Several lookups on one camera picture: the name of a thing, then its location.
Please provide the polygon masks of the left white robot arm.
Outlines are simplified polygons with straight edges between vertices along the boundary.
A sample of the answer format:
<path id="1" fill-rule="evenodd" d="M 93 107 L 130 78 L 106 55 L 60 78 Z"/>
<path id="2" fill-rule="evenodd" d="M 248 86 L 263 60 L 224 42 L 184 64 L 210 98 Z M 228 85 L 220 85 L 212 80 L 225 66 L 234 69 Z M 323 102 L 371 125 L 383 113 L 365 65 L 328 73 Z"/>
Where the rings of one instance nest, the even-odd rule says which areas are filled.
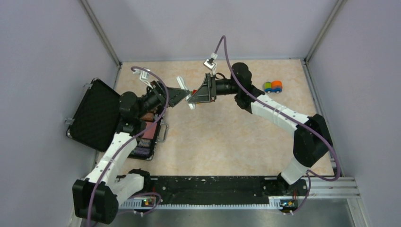
<path id="1" fill-rule="evenodd" d="M 174 107 L 191 94 L 184 84 L 168 87 L 152 81 L 142 96 L 112 92 L 112 98 L 102 104 L 100 100 L 109 90 L 102 81 L 92 82 L 68 128 L 73 140 L 103 152 L 94 169 L 72 187 L 75 215 L 103 224 L 110 224 L 119 207 L 135 193 L 151 191 L 152 183 L 138 171 L 117 180 L 125 160 L 149 130 L 144 115 L 159 107 Z"/>

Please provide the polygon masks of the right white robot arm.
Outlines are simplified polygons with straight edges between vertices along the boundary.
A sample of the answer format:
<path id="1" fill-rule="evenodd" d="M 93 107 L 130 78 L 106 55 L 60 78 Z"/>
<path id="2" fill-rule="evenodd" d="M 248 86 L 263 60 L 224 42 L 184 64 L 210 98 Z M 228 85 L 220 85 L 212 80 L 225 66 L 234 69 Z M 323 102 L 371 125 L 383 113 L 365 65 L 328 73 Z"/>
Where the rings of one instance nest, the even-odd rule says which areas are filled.
<path id="1" fill-rule="evenodd" d="M 290 195 L 296 189 L 296 182 L 333 148 L 324 117 L 307 116 L 274 101 L 252 84 L 252 73 L 243 62 L 232 65 L 228 79 L 216 79 L 207 73 L 188 103 L 210 103 L 223 95 L 234 95 L 241 109 L 271 121 L 294 138 L 293 157 L 277 177 L 281 194 Z"/>

